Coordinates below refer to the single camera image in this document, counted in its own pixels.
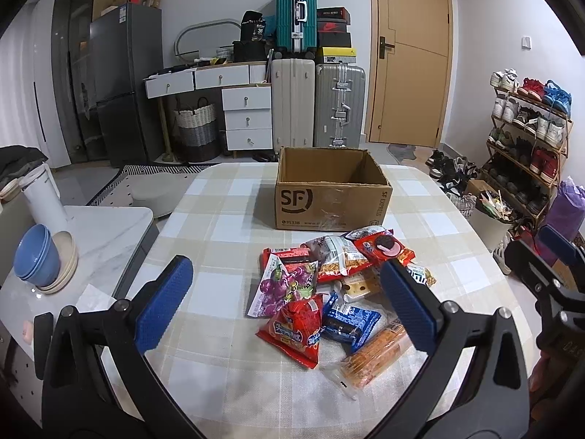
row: snack package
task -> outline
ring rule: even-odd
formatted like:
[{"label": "snack package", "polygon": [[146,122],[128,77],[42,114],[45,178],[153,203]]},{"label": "snack package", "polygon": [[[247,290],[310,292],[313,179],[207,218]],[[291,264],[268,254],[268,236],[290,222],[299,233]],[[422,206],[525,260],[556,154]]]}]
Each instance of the snack package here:
[{"label": "snack package", "polygon": [[321,333],[332,340],[349,343],[355,353],[367,341],[381,315],[372,310],[342,304],[336,292],[331,292],[323,307]]},{"label": "snack package", "polygon": [[378,234],[383,233],[385,231],[389,232],[390,234],[394,234],[393,229],[386,229],[384,226],[366,226],[364,228],[354,229],[349,233],[345,233],[343,237],[351,241],[356,241],[358,239],[361,239],[362,237],[369,236],[370,234]]},{"label": "snack package", "polygon": [[402,323],[397,318],[384,330],[375,334],[357,353],[351,354],[338,363],[321,368],[351,399],[392,365],[412,343]]},{"label": "snack package", "polygon": [[364,256],[375,266],[380,266],[388,259],[398,259],[406,266],[414,259],[414,251],[404,247],[389,231],[370,234],[353,242]]},{"label": "snack package", "polygon": [[425,284],[426,287],[431,287],[437,280],[432,276],[431,271],[426,267],[419,266],[415,262],[409,262],[406,265],[407,271],[412,278],[419,284]]},{"label": "snack package", "polygon": [[262,265],[262,269],[266,268],[266,265],[268,264],[268,258],[271,254],[278,256],[289,272],[294,271],[299,265],[306,264],[311,261],[311,252],[307,247],[292,247],[291,249],[273,249],[271,247],[267,247],[262,251],[260,256],[260,264]]},{"label": "snack package", "polygon": [[319,261],[317,282],[328,282],[355,274],[371,266],[349,239],[341,236],[318,237],[304,244]]},{"label": "snack package", "polygon": [[323,295],[283,306],[256,334],[308,368],[319,361]]},{"label": "snack package", "polygon": [[288,302],[311,297],[315,287],[317,265],[317,261],[309,262],[288,272],[281,259],[271,254],[248,315],[271,316]]},{"label": "snack package", "polygon": [[377,267],[368,267],[357,274],[335,281],[335,290],[347,303],[377,294],[382,290],[380,272]]}]

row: floor mat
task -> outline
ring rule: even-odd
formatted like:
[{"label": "floor mat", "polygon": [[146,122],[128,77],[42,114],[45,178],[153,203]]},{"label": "floor mat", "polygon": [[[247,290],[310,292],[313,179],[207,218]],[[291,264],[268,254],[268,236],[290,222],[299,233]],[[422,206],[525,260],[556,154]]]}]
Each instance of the floor mat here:
[{"label": "floor mat", "polygon": [[403,160],[416,160],[416,155],[414,155],[414,151],[416,150],[415,145],[389,143],[387,149],[388,153],[394,156],[399,163],[402,163]]},{"label": "floor mat", "polygon": [[87,206],[132,206],[132,197],[130,196],[129,188],[132,186],[136,175],[153,175],[163,171],[173,173],[177,175],[178,180],[181,180],[182,185],[185,185],[186,190],[198,173],[213,165],[216,164],[189,166],[125,165],[106,186],[98,191],[96,196],[87,203]]}]

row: desk leg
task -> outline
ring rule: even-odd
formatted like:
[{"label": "desk leg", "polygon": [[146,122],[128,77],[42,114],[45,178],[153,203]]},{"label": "desk leg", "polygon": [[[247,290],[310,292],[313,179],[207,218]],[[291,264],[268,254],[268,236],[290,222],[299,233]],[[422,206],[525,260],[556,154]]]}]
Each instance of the desk leg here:
[{"label": "desk leg", "polygon": [[159,102],[160,124],[163,128],[163,139],[165,140],[165,153],[163,154],[163,161],[173,161],[173,151],[171,149],[171,140],[169,139],[169,127],[167,126],[167,116],[165,114],[165,105],[163,98],[157,97]]}]

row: dark gray refrigerator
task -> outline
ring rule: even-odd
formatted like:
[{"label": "dark gray refrigerator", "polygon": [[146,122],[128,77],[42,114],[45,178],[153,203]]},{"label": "dark gray refrigerator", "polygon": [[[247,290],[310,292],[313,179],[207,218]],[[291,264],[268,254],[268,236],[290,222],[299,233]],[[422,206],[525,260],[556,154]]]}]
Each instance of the dark gray refrigerator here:
[{"label": "dark gray refrigerator", "polygon": [[147,164],[163,152],[156,99],[144,78],[163,69],[161,10],[124,4],[91,23],[99,125],[113,167]]}]

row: green suitcase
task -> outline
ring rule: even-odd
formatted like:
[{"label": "green suitcase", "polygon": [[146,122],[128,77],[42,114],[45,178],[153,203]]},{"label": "green suitcase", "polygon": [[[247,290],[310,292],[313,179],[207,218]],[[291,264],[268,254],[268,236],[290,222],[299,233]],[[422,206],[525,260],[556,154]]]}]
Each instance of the green suitcase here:
[{"label": "green suitcase", "polygon": [[294,53],[317,47],[317,0],[276,0],[276,45]]}]

